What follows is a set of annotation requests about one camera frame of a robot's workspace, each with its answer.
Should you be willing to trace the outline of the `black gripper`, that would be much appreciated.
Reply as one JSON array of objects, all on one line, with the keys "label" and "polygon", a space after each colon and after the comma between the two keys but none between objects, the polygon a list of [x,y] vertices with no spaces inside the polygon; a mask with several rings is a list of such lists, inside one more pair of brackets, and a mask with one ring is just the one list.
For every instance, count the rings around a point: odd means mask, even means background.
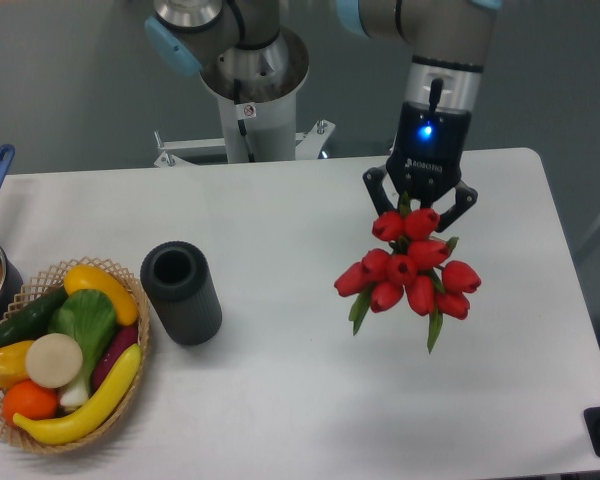
[{"label": "black gripper", "polygon": [[386,167],[369,168],[362,176],[376,213],[397,212],[383,186],[387,172],[398,193],[426,207],[455,187],[454,204],[440,215],[438,233],[471,209],[478,192],[460,182],[460,159],[470,122],[467,111],[431,112],[405,102]]}]

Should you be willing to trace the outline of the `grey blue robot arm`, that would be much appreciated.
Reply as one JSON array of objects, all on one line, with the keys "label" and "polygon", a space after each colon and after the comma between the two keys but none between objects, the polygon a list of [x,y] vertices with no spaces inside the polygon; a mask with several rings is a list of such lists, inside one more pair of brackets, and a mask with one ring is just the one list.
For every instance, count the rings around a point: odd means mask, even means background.
[{"label": "grey blue robot arm", "polygon": [[[364,182],[378,213],[392,209],[383,183],[424,208],[448,192],[445,230],[477,200],[460,160],[500,10],[497,1],[340,1],[341,25],[413,47],[397,132],[386,163]],[[296,95],[308,50],[283,26],[276,1],[157,1],[144,25],[163,61],[199,77],[215,96],[232,163],[296,160]]]}]

